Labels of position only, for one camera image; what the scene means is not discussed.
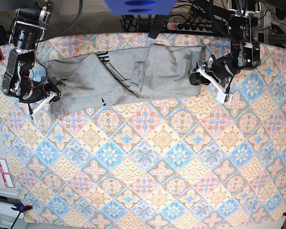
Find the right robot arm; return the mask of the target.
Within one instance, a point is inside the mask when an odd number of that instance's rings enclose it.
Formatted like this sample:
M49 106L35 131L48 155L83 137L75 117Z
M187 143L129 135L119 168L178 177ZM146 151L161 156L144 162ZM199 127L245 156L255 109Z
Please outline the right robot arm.
M16 10L9 39L14 48L9 54L1 90L6 96L18 98L21 103L32 104L46 99L56 102L60 99L60 91L47 82L47 76L39 82L29 77L51 10L52 5L48 0L36 1L30 7Z

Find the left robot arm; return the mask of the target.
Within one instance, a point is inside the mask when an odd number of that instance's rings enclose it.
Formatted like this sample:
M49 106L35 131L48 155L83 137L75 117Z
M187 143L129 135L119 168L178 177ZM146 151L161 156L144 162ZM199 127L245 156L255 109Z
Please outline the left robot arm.
M215 18L217 10L212 0L209 1L206 12L215 28L230 39L231 50L218 59L212 57L210 66L206 62L197 63L196 68L189 71L192 85L218 83L225 87L242 70L254 70L260 64L258 18L254 16L254 13L260 12L260 4L256 0L233 0L227 10L232 14L226 25Z

